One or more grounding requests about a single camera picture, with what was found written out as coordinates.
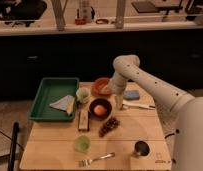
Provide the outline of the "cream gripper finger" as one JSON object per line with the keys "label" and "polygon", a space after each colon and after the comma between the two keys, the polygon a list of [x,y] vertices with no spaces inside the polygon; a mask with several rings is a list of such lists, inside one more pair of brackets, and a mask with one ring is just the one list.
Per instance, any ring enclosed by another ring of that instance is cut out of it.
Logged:
{"label": "cream gripper finger", "polygon": [[115,95],[114,99],[115,99],[115,103],[116,103],[116,108],[118,110],[121,110],[122,106],[123,106],[123,96],[122,96],[122,94]]}

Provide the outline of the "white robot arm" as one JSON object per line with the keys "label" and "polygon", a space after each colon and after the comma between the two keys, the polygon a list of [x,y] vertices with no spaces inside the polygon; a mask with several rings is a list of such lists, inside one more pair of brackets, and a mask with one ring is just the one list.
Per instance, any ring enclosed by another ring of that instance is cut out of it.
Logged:
{"label": "white robot arm", "polygon": [[139,68],[137,55],[114,59],[109,87],[120,109],[129,80],[134,81],[156,101],[177,115],[172,171],[203,171],[203,97],[195,97]]}

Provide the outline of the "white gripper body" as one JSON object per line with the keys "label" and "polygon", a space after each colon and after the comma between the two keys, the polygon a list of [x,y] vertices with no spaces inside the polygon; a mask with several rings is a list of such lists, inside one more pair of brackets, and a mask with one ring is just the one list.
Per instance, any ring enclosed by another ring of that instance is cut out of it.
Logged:
{"label": "white gripper body", "polygon": [[112,77],[109,82],[109,87],[114,94],[122,94],[126,88],[126,80],[120,77]]}

